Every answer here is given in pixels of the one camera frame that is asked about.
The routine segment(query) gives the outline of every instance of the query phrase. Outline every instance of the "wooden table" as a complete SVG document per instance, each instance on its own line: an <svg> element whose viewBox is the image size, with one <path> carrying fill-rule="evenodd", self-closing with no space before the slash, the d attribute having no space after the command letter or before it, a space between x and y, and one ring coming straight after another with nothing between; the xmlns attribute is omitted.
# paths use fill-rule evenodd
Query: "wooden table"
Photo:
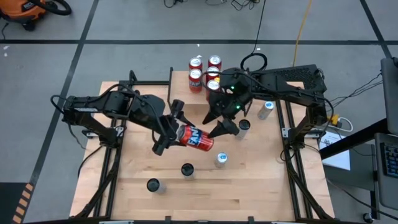
<svg viewBox="0 0 398 224"><path fill-rule="evenodd" d="M186 117L200 129L210 132L216 121L201 124L208 111L205 91L190 93L187 78L188 72L173 72L170 101L183 100ZM100 93L113 84L115 82L103 82ZM302 83L290 84L302 86ZM134 86L134 89L142 95L153 94L167 101L168 86ZM294 221L286 166L279 158L282 140L277 112L274 110L266 120L259 120L256 113L262 104L254 100L246 118L252 127L244 140L237 141L233 135L217 137L209 152L175 146L157 156L151 150L150 131L127 122L111 218L164 220L170 215L172 220L246 221L248 216L253 216L256 221ZM289 126L284 103L282 105L285 125ZM292 105L292 111L298 124L305 115L305 108ZM102 114L96 114L95 118L110 126L111 120ZM239 113L235 121L242 118ZM97 139L88 140L85 157L98 147L98 143ZM306 144L318 148L315 140L307 140ZM221 151L227 153L228 163L224 169L217 169L214 158ZM80 212L97 190L104 152L102 149L83 166L70 215ZM301 152L309 191L325 211L334 216L318 152L310 148ZM194 165L195 180L183 179L180 169L186 162ZM165 182L166 194L150 193L146 189L150 178ZM304 217L299 190L298 199ZM102 206L101 214L104 214L104 208Z"/></svg>

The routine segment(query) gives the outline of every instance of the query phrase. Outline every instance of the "orange vacuum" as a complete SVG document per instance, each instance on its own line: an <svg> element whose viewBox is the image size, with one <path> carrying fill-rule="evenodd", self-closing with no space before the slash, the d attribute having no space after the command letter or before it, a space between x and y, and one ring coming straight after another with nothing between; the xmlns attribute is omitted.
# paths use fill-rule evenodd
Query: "orange vacuum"
<svg viewBox="0 0 398 224"><path fill-rule="evenodd" d="M62 5L65 10L59 10L53 1L45 0L0 0L0 17L9 21L22 24L25 30L35 29L34 22L43 18L44 14L52 12L57 15L67 16L72 10L64 0L54 0Z"/></svg>

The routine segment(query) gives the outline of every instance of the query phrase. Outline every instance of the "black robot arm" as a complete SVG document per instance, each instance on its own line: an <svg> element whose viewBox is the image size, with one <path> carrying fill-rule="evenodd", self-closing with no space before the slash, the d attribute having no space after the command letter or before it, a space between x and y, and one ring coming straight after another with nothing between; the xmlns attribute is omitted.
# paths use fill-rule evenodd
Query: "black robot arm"
<svg viewBox="0 0 398 224"><path fill-rule="evenodd" d="M248 110L246 105L250 105L253 99L264 101L285 100L307 107L304 119L296 128L289 129L285 139L290 145L303 147L304 136L314 126L327 122L326 99L323 97L323 92L326 91L323 74L321 72L313 74L311 82L315 87L311 90L289 85L287 81L277 72L249 72L230 68L220 73L221 91L210 93L210 110L203 120L203 124L209 123L219 116L222 116L224 120L218 122L209 134L209 138L223 134L237 134L239 129L232 120L240 111L246 114Z"/></svg>
<svg viewBox="0 0 398 224"><path fill-rule="evenodd" d="M121 90L111 91L122 86ZM184 146L176 141L177 119L189 125L183 115L184 102L174 100L171 113L163 115L164 100L154 95L140 95L138 91L116 84L101 96L69 96L63 106L63 122L69 125L84 126L98 135L100 144L107 147L118 147L120 136L113 128L107 128L92 117L92 113L102 113L109 118L127 120L152 130L154 140L153 152L159 156L170 146ZM154 132L160 134L158 140Z"/></svg>

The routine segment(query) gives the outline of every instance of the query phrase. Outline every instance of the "yellow cable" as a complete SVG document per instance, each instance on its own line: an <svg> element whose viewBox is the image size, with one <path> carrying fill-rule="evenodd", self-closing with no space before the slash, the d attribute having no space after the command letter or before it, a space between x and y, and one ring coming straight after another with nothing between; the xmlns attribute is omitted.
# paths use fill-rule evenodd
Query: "yellow cable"
<svg viewBox="0 0 398 224"><path fill-rule="evenodd" d="M308 13L310 12L311 4L312 4L312 0L310 0L308 2L308 6L307 6L307 9L305 10L305 14L304 14L303 22L301 23L300 30L298 32L298 36L297 36L297 40L296 40L296 46L294 47L293 67L296 64L297 47L299 46L300 36L301 36L302 31L303 31L305 20L307 19Z"/></svg>

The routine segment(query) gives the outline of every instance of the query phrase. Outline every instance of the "gray floor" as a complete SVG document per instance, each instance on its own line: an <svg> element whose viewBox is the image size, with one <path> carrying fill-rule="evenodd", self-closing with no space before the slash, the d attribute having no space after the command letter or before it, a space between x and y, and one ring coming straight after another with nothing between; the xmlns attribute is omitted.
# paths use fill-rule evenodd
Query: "gray floor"
<svg viewBox="0 0 398 224"><path fill-rule="evenodd" d="M37 30L26 32L17 24L5 30L7 39L79 40L94 1L68 0L73 14L48 15ZM386 40L398 40L395 0L367 0ZM308 1L268 0L259 38L294 40ZM158 1L99 0L88 40L216 40L255 39L261 5L235 11L228 3L207 6L189 0L166 9ZM377 40L360 1L314 0L303 40ZM67 78L77 44L0 44L0 182L27 182L52 119L49 98L59 94ZM196 55L218 54L224 68L239 65L251 44L85 44L73 74L68 95L95 95L102 81L127 78L133 69L140 80L167 80L169 67L186 70ZM269 59L268 68L289 67L294 45L259 45ZM388 46L398 55L398 46ZM375 77L384 52L379 45L301 45L296 65L316 64L326 75L326 96L349 95ZM259 66L256 60L248 66ZM354 131L385 117L382 87L378 86L336 108L354 124ZM25 222L67 218L76 187L76 172L83 151L61 121L37 183ZM368 192L344 187L369 203ZM368 209L329 186L336 216L361 222ZM398 212L383 208L393 215ZM382 217L378 223L392 223Z"/></svg>

